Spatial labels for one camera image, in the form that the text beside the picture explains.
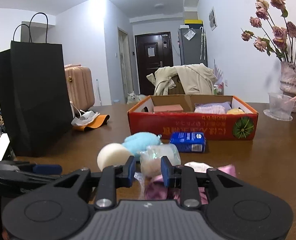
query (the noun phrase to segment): flower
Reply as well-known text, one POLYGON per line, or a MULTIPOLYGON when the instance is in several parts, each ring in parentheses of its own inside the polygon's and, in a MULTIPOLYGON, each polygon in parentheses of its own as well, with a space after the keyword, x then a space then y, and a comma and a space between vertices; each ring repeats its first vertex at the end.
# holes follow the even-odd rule
POLYGON ((283 27, 277 27, 277 26, 273 26, 273 35, 275 36, 275 38, 277 40, 283 40, 284 42, 286 42, 287 40, 287 29, 283 28, 283 27))
POLYGON ((290 38, 296 37, 296 26, 292 22, 287 22, 287 28, 290 38))
POLYGON ((269 8, 269 3, 265 0, 257 0, 256 1, 256 8, 264 8, 265 10, 268 10, 269 8))
POLYGON ((250 24, 255 28, 261 28, 261 21, 259 18, 250 17, 250 24))
POLYGON ((258 18, 264 19, 264 20, 268 20, 268 11, 264 8, 259 8, 256 11, 256 15, 258 18))
POLYGON ((259 51, 264 52, 267 50, 267 42, 258 37, 254 43, 254 47, 259 51))
POLYGON ((276 7, 279 10, 284 11, 286 9, 285 0, 270 0, 272 6, 276 7))
POLYGON ((286 42, 284 42, 283 40, 279 40, 279 39, 273 39, 272 40, 274 44, 276 44, 276 46, 279 49, 285 49, 286 48, 286 42))
POLYGON ((244 32, 244 33, 241 35, 241 38, 242 38, 244 41, 249 41, 250 38, 251 38, 251 35, 250 35, 249 33, 244 32))

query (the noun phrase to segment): beige jacket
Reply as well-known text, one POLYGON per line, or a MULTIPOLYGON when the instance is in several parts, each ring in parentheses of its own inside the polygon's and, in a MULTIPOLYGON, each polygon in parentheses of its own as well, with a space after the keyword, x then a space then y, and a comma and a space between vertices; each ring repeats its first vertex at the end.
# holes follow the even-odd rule
POLYGON ((168 94, 169 81, 175 75, 179 76, 186 95, 213 95, 217 81, 213 73, 204 64, 192 64, 159 68, 155 72, 156 80, 153 74, 148 75, 147 79, 155 85, 155 96, 168 94))

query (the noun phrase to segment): green citrus slice print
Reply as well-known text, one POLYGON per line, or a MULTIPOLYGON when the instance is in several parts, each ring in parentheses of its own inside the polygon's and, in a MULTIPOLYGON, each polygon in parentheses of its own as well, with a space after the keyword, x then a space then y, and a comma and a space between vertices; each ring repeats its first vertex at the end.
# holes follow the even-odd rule
POLYGON ((232 134, 238 139, 247 138, 254 130, 254 122, 248 116, 237 120, 232 128, 232 134))

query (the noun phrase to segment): orange cloth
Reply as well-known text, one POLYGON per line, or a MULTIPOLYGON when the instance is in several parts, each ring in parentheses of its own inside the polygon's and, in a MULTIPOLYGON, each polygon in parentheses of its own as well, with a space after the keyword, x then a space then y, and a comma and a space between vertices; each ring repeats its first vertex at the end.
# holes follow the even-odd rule
POLYGON ((87 126, 73 126, 73 129, 82 132, 97 129, 100 126, 107 124, 109 118, 110 116, 108 114, 99 115, 92 123, 88 124, 87 126))

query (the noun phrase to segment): white round sponge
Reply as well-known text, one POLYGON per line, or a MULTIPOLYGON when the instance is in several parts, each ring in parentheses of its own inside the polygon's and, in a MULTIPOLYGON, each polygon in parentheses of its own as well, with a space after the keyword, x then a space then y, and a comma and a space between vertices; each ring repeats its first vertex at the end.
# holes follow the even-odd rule
POLYGON ((97 164, 101 171, 111 165, 125 165, 129 156, 133 154, 119 143, 110 143, 102 148, 97 157, 97 164))

